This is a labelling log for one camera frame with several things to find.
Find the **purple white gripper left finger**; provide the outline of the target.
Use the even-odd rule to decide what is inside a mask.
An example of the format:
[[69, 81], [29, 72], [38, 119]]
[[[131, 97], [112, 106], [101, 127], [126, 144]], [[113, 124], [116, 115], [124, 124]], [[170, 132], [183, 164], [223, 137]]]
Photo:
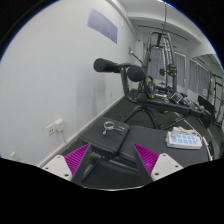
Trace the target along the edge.
[[90, 156], [91, 145], [86, 144], [65, 156], [56, 155], [42, 169], [68, 181], [81, 181]]

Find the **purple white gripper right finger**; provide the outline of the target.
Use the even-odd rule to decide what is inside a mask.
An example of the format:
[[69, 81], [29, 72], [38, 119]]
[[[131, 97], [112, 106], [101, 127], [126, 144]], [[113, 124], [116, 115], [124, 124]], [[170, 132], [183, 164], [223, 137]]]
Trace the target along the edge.
[[154, 182], [182, 169], [168, 154], [157, 154], [136, 143], [133, 144], [133, 155], [144, 182]]

